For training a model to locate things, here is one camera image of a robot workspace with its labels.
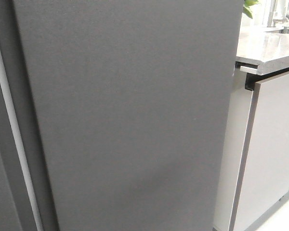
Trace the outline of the metal kitchen faucet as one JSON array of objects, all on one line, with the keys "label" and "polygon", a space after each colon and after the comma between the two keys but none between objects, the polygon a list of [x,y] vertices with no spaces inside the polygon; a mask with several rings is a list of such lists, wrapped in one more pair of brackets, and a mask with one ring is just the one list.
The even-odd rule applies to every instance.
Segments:
[{"label": "metal kitchen faucet", "polygon": [[289,0],[272,0],[270,4],[267,26],[289,23]]}]

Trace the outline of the green plant leaves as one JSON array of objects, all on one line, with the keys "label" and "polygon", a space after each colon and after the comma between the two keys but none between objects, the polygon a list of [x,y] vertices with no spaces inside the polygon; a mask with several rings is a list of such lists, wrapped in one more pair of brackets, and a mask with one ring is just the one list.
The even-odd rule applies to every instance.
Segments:
[{"label": "green plant leaves", "polygon": [[244,0],[243,4],[243,14],[247,16],[249,19],[253,19],[253,12],[251,7],[254,5],[258,5],[260,3],[259,0]]}]

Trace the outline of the grey stone kitchen countertop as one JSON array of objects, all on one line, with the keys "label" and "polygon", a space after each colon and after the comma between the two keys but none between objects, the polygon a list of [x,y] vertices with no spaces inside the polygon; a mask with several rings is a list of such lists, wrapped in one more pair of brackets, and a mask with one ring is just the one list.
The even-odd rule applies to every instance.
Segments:
[{"label": "grey stone kitchen countertop", "polygon": [[236,62],[245,72],[267,75],[289,68],[289,34],[276,27],[241,27]]}]

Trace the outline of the white cabinet side panel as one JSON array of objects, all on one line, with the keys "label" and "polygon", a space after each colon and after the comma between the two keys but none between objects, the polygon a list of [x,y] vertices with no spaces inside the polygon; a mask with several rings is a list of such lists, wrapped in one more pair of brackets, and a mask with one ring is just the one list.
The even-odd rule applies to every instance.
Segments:
[{"label": "white cabinet side panel", "polygon": [[252,91],[245,89],[246,72],[235,68],[213,227],[228,231],[236,194]]}]

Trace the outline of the dark grey fridge door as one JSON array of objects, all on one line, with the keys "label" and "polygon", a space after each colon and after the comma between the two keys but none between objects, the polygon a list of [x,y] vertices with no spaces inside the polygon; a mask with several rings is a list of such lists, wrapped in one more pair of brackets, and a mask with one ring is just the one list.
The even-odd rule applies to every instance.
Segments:
[{"label": "dark grey fridge door", "polygon": [[0,231],[36,229],[0,86]]},{"label": "dark grey fridge door", "polygon": [[0,0],[43,231],[210,231],[241,0]]}]

